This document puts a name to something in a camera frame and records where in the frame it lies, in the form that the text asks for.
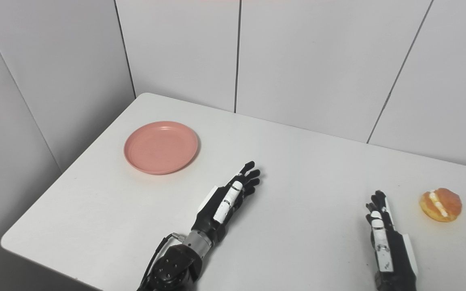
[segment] black fingertip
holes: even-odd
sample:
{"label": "black fingertip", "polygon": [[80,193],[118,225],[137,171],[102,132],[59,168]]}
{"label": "black fingertip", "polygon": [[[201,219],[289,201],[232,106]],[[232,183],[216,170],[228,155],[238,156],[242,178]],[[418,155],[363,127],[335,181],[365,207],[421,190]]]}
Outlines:
{"label": "black fingertip", "polygon": [[370,215],[370,214],[366,214],[366,220],[368,221],[368,223],[370,223],[370,224],[371,224],[371,221],[372,221],[372,220],[374,220],[374,218],[373,218],[373,217],[371,217],[371,215]]}
{"label": "black fingertip", "polygon": [[260,170],[254,170],[249,172],[249,174],[246,176],[246,179],[251,180],[254,177],[258,177],[260,175]]}
{"label": "black fingertip", "polygon": [[245,175],[248,172],[248,170],[251,170],[254,167],[255,167],[255,162],[253,162],[253,161],[248,162],[247,164],[244,165],[244,168],[242,168],[242,170],[240,170],[240,173],[242,175]]}
{"label": "black fingertip", "polygon": [[377,195],[371,195],[371,201],[378,209],[381,208],[381,203]]}
{"label": "black fingertip", "polygon": [[377,207],[373,203],[366,203],[366,208],[368,208],[368,210],[370,210],[370,212],[377,211]]}
{"label": "black fingertip", "polygon": [[375,195],[377,195],[379,198],[386,197],[386,194],[384,194],[384,192],[382,192],[381,190],[375,191]]}
{"label": "black fingertip", "polygon": [[255,179],[249,181],[249,184],[250,184],[250,186],[257,186],[258,184],[260,184],[260,179],[255,178]]}

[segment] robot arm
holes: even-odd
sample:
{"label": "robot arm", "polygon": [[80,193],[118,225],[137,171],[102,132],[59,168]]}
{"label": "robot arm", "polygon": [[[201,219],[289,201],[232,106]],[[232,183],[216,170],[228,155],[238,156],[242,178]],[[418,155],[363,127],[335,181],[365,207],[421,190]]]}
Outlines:
{"label": "robot arm", "polygon": [[[253,194],[255,186],[260,183],[257,178],[260,171],[250,171],[254,167],[254,162],[248,162],[226,186],[215,186],[211,190],[199,208],[188,236],[170,234],[161,241],[138,291],[187,291],[191,288],[200,277],[202,258],[211,247],[224,239],[229,219],[240,208],[244,198]],[[171,237],[182,243],[169,247],[150,271],[157,253]]]}
{"label": "robot arm", "polygon": [[418,268],[409,235],[394,228],[390,205],[386,195],[378,190],[366,204],[370,214],[371,243],[379,270],[375,283],[379,291],[416,291]]}

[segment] cable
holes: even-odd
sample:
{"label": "cable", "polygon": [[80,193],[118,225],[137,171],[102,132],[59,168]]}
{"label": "cable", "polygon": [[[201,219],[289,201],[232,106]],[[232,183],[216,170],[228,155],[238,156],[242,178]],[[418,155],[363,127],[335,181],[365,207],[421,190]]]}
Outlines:
{"label": "cable", "polygon": [[175,238],[178,239],[174,234],[169,234],[165,238],[161,240],[161,243],[157,246],[156,251],[154,252],[154,255],[150,259],[150,263],[148,264],[148,267],[146,268],[145,274],[143,275],[143,279],[141,280],[141,283],[139,284],[140,288],[144,287],[144,284],[146,283],[146,278],[148,277],[148,272],[150,271],[150,267],[152,267],[152,263],[154,263],[155,258],[159,254],[159,252],[163,249],[163,247],[168,243],[168,240],[170,238]]}

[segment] white table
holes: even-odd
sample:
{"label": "white table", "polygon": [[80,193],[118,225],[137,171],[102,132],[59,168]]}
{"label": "white table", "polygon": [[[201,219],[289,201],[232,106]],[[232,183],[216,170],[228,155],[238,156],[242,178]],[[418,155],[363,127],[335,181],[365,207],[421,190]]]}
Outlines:
{"label": "white table", "polygon": [[[133,169],[123,145],[138,127],[184,123],[197,158],[170,175]],[[254,160],[263,183],[209,255],[199,291],[373,291],[365,203],[390,199],[416,252],[419,291],[466,290],[466,166],[142,94],[2,238],[2,246],[104,291],[135,291],[161,238],[187,233],[197,208]],[[419,196],[446,187],[453,223],[425,216]]]}

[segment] donut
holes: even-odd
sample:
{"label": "donut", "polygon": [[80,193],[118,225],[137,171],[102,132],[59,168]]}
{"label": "donut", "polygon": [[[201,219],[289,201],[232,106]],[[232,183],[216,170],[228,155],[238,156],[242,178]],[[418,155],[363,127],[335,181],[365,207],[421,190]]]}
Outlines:
{"label": "donut", "polygon": [[459,195],[446,188],[425,192],[420,198],[420,207],[435,221],[451,222],[461,213]]}

